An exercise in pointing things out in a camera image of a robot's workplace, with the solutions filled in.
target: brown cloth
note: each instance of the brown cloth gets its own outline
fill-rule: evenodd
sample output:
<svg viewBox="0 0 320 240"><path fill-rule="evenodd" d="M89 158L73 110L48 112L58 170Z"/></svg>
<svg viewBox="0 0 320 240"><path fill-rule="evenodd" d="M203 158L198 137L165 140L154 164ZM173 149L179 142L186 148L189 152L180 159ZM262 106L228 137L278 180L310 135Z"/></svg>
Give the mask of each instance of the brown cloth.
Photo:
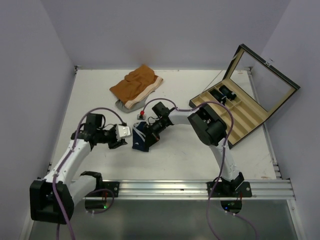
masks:
<svg viewBox="0 0 320 240"><path fill-rule="evenodd" d="M142 65L130 72L117 85L110 88L110 91L124 103L127 109L140 101L157 89L163 79L147 65Z"/></svg>

